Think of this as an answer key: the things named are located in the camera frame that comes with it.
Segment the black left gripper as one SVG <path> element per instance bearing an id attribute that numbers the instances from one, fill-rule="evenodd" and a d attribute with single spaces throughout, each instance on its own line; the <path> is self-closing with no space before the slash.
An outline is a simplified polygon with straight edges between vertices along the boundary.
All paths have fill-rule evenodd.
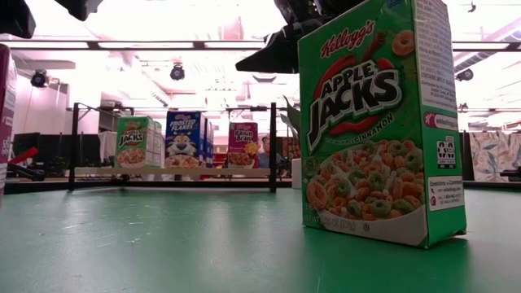
<path id="1" fill-rule="evenodd" d="M 95 13 L 103 0 L 55 0 L 70 15 L 80 21 L 87 20 Z M 33 37 L 36 22 L 25 0 L 1 0 L 1 33 L 30 39 Z"/>

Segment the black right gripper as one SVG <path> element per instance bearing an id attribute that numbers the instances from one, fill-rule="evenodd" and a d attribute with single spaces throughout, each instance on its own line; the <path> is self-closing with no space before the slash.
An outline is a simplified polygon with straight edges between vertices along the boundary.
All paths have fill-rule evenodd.
<path id="1" fill-rule="evenodd" d="M 299 35 L 293 24 L 306 20 L 322 23 L 334 19 L 364 0 L 274 0 L 286 26 L 270 34 L 265 46 L 256 53 L 238 61 L 240 72 L 295 74 L 299 72 L 297 41 Z"/>

